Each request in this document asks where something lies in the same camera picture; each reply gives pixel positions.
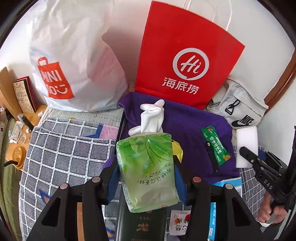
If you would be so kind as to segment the person's right hand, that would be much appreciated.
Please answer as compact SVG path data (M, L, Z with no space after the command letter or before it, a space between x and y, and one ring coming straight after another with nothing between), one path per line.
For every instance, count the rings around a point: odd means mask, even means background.
M257 212L257 220L262 223L269 221L271 218L271 211L271 195L266 192ZM273 223L277 224L284 220L285 216L287 215L287 211L285 210L284 206L276 206L273 209L273 214L276 215Z

